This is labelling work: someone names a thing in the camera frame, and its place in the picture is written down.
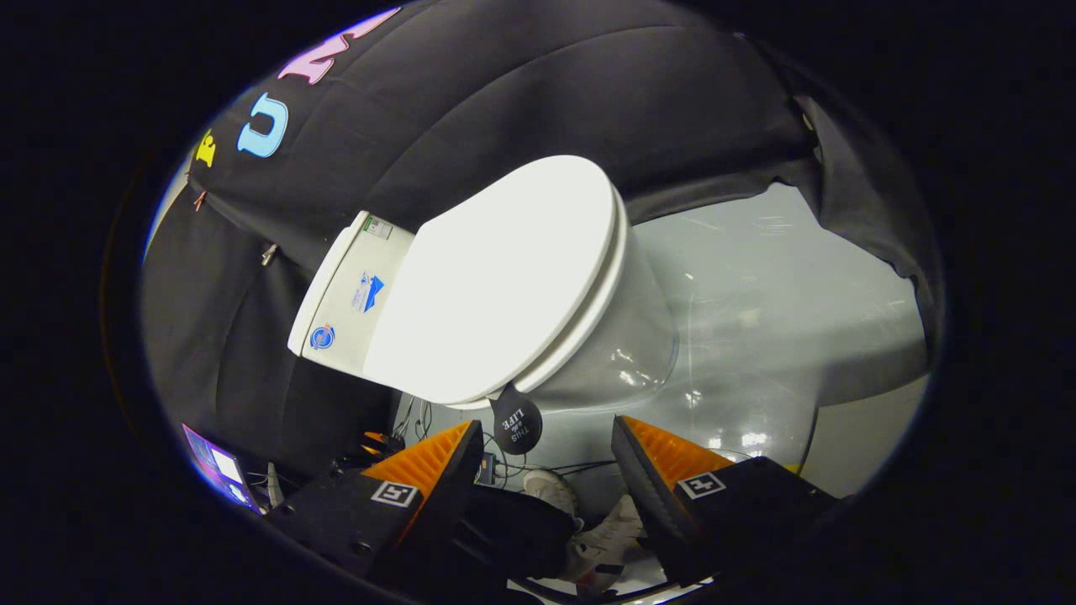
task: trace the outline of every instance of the blue letter u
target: blue letter u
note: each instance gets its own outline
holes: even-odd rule
[[[267,93],[261,93],[251,109],[251,117],[259,113],[272,118],[272,129],[268,135],[255,132],[247,122],[239,132],[239,142],[236,146],[239,151],[250,152],[258,157],[269,157],[280,146],[284,130],[287,129],[287,105],[270,99]]]

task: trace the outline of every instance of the screen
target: screen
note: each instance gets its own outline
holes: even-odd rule
[[[186,424],[183,432],[187,435],[190,451],[194,453],[195,468],[206,481],[228,500],[251,510],[261,513],[261,509],[251,495],[251,490],[243,480],[236,456],[214,446],[210,440],[195,433]]]

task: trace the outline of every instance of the black cloth backdrop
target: black cloth backdrop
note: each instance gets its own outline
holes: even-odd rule
[[[286,348],[331,241],[359,210],[415,230],[555,154],[601,166],[635,224],[796,185],[823,227],[915,281],[936,346],[942,277],[898,153],[823,84],[720,24],[655,0],[426,1],[346,42],[316,83],[278,78],[282,58],[208,125],[212,166],[192,158],[158,227],[142,324],[176,427],[307,473],[354,449],[360,428],[387,430],[387,388]],[[287,108],[267,157],[237,149],[244,125],[274,125],[251,115],[263,94]]]

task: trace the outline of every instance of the toilet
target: toilet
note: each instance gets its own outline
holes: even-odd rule
[[[620,194],[570,155],[513,170],[415,234],[359,212],[288,337],[298,356],[430,403],[493,406],[512,453],[537,442],[538,409],[653,394],[678,344]]]

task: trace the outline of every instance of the white shoe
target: white shoe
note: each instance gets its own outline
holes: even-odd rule
[[[624,552],[646,536],[632,496],[623,495],[600,525],[571,538],[560,579],[575,582],[580,596],[596,596],[620,579]]]
[[[560,476],[549,470],[528,470],[523,476],[523,492],[563,510],[571,517],[577,532],[583,527],[583,520],[578,517],[576,492]]]

